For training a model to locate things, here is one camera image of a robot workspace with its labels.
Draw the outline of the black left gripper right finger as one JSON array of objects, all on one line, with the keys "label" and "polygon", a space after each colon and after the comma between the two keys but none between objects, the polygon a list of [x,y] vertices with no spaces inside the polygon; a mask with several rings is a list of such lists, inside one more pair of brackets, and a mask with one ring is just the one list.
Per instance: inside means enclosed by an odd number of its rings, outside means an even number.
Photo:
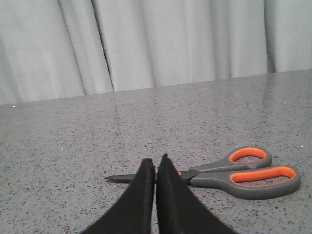
[{"label": "black left gripper right finger", "polygon": [[160,234],[234,234],[190,191],[167,154],[156,179],[156,209]]}]

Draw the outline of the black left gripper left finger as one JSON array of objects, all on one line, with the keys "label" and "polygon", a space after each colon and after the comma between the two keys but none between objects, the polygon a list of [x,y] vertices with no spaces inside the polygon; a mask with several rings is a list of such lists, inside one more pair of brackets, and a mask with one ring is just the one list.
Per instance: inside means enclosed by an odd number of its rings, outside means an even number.
[{"label": "black left gripper left finger", "polygon": [[117,202],[83,234],[149,234],[155,188],[155,167],[142,160],[135,175],[113,175],[113,182],[130,182]]}]

